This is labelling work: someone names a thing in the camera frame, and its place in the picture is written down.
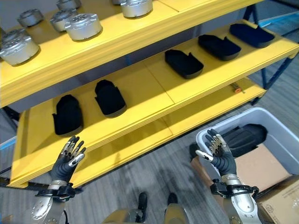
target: black glove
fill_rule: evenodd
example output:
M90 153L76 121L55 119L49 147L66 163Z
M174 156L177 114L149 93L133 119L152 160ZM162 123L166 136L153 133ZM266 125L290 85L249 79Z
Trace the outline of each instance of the black glove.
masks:
M225 140L214 129L208 130L207 133L209 135L206 135L208 140L206 146L211 150L213 156L200 150L197 150L196 154L210 161L219 170L221 176L237 174L235 159Z
M73 136L63 147L50 173L53 181L61 180L67 183L70 181L78 163L85 156L85 147L78 153L79 149L84 144L83 141L75 147L78 141L79 137Z

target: gray carpet floor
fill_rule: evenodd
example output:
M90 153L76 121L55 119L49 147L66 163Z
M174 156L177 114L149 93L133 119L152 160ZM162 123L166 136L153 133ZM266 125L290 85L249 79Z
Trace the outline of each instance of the gray carpet floor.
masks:
M267 28L284 34L297 27L299 27L299 19L294 17L278 21ZM289 35L288 38L299 41L299 32ZM281 63L282 61L269 66L267 76L270 77ZM256 105L270 111L297 136L299 136L298 71L297 56ZM260 72L252 74L250 78L261 84ZM167 196L170 192L177 193L179 202L188 213L190 223L228 223L228 218L210 194L209 189L191 168L189 146L195 142L195 136L201 129L249 108L251 108L250 104L239 107L85 185L84 192L76 195L66 205L69 222L71 224L99 224L116 209L135 208L139 193L146 191L149 196L146 223L163 223ZM12 154L13 146L1 151L1 170L10 166ZM43 175L35 181L48 182L49 175ZM21 224L21 214L34 204L35 193L1 188L2 217L13 214L14 223Z

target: gray plastic bin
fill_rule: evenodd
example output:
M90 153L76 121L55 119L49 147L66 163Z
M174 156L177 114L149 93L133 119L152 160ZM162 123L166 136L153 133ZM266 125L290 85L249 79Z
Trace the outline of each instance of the gray plastic bin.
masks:
M290 174L299 174L299 138L270 112L260 107L248 109L200 131L196 135L196 142L201 150L211 154L205 145L205 135L208 129L213 128L221 134L246 124L259 124L267 128L268 134L264 145L266 145ZM202 158L200 158L200 162L205 167L211 179L220 177L218 170L211 163Z

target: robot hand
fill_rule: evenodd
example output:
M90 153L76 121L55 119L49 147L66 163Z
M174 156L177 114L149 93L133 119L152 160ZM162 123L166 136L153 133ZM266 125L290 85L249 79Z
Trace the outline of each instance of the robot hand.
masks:
M224 197L223 208L226 211L231 224L261 224L257 216L257 205L250 195L258 192L257 187L242 185L237 177L235 159L230 149L215 130L207 131L206 146L213 155L204 153L200 150L196 154L208 160L218 168L221 180L213 180L214 184L210 186L212 194Z
M79 141L79 137L73 136L68 142L65 144L61 153L59 154L52 170L51 177L53 181L65 181L69 182L71 176L73 175L76 166L78 163L84 158L84 151L86 148L84 147L80 153L79 150L84 144L84 141L81 141L77 147L75 147L76 143Z
M52 182L48 189L40 190L33 209L25 214L24 223L26 224L57 224L64 212L64 203L74 197L76 192L69 183L76 166L84 158L84 144L81 141L77 146L79 137L73 136L63 147L53 169L51 170Z
M196 154L212 163L220 173L220 176L226 174L237 174L235 159L230 152L230 149L222 138L214 129L208 130L206 135L206 146L211 150L213 156L204 153L200 150Z

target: yellow shelf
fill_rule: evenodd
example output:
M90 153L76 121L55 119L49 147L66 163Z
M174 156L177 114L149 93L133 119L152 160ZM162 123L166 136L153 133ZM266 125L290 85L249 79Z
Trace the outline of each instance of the yellow shelf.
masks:
M104 28L99 36L86 42L73 42L67 34L57 33L49 23L55 12L48 13L44 21L27 29L40 45L41 52L20 66L0 62L1 107L182 30L259 1L174 0L164 3L155 0L154 10L149 15L126 19L120 7L112 5L111 0L83 0L79 12L96 13ZM176 9L172 3L190 8Z
M146 153L167 141L171 131L162 119L126 134L92 152L86 153L71 182L80 186L108 171Z
M71 179L74 187L91 181L265 92L247 78L240 80L238 84L245 90L245 94L235 94L233 88L227 86L163 117L169 129L163 121L157 120L88 152Z
M180 135L255 97L261 97L266 92L248 78L243 78L237 83L245 93L235 94L233 87L229 85L164 116L163 120L174 135Z
M221 37L226 32L227 27L216 31ZM293 56L299 49L296 43L278 36L273 44L264 49L253 49L237 40L236 42L243 49L240 56L235 59L237 63L234 63L234 60L219 61L200 49L196 40L190 40L175 47L186 53L189 53L188 49L190 49L198 59L203 61L205 65L203 73L192 80L185 80L176 74L164 62L164 53L105 76L105 79L118 86L128 106L128 110L117 118L105 118L94 99L96 83L104 78L65 93L76 97L81 105L84 130L79 135L84 139L87 150L92 151L117 140L270 63L283 57ZM66 141L66 138L55 135L52 117L52 114L56 112L56 104L62 96L22 113L14 150L11 186L19 187L24 182L51 170L56 155ZM220 109L217 108L211 113L211 116L217 114L218 110ZM172 120L171 117L166 122L173 129L172 124L169 123ZM177 127L178 131L180 128L184 130L181 127L182 123L178 125L180 125Z
M241 22L255 26L247 21ZM299 50L297 43L278 35L275 35L274 42L270 46L257 49L229 34L228 30L229 26L224 26L209 33L220 38L227 36L228 39L242 48L239 56L228 62L220 61L207 53L198 45L197 38L172 48L181 50L186 54L191 52L204 64L202 73L194 79L186 81L172 70L164 61L164 52L144 61L150 72L176 104L183 103L183 101L190 103L190 100L194 101L206 96L282 58L295 56Z
M119 117L105 118L94 97L99 80L112 81L127 104ZM162 87L141 64L137 63L65 93L80 103L84 129L79 136L88 151L98 148L128 132L151 122L148 116L173 104ZM31 179L51 169L67 138L55 134L53 113L62 96L30 108L21 115L14 151L12 183L19 178Z

